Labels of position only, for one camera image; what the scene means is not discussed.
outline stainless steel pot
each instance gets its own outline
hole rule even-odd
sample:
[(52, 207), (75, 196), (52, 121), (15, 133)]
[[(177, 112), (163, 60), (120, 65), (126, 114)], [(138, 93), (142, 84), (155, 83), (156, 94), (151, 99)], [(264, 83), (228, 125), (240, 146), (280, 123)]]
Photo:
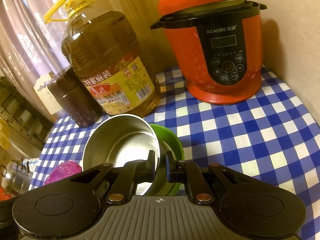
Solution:
[(87, 170), (105, 162), (122, 167), (128, 161), (146, 160), (149, 150), (154, 150), (157, 156), (155, 182), (139, 184), (136, 194), (156, 195), (166, 183), (167, 148), (151, 126), (138, 116), (121, 114), (101, 123), (85, 145), (83, 168)]
[(28, 163), (26, 167), (12, 160), (7, 166), (0, 166), (0, 174), (3, 177), (1, 187), (5, 193), (16, 197), (29, 190), (32, 172), (29, 170)]

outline large plastic bottle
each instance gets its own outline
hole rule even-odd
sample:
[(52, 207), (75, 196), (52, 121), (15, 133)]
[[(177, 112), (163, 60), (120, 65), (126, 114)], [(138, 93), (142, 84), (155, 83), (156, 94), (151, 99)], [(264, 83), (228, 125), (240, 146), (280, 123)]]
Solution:
[[(58, 0), (45, 14), (45, 23), (68, 21), (62, 52), (108, 114), (144, 117), (159, 102), (159, 82), (125, 15), (106, 12), (94, 2)], [(68, 19), (51, 19), (61, 6)]]

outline blue and white tablecloth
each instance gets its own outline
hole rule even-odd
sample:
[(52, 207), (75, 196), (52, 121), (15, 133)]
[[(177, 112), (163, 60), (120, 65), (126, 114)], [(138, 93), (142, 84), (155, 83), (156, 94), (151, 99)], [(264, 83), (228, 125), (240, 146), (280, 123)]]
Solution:
[[(297, 194), (307, 207), (300, 237), (320, 239), (320, 128), (292, 90), (262, 68), (261, 89), (248, 100), (216, 106), (194, 98), (178, 68), (160, 73), (162, 99), (145, 118), (176, 133), (186, 159), (201, 167), (220, 163)], [(30, 189), (65, 160), (82, 165), (84, 146), (103, 116), (87, 129), (68, 117), (55, 124)]]

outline bottle label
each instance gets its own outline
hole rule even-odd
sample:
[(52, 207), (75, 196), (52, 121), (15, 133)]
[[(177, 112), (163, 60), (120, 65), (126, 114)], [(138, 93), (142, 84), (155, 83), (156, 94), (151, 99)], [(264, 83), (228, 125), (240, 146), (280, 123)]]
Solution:
[(99, 75), (82, 80), (107, 114), (123, 114), (145, 101), (155, 90), (139, 57), (127, 64), (123, 59)]

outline control panel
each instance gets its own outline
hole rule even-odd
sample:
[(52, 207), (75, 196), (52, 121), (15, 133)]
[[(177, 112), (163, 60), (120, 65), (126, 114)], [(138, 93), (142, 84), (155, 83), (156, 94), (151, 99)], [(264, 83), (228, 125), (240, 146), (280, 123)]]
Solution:
[(198, 26), (208, 73), (218, 84), (237, 84), (247, 70), (242, 21), (220, 21)]

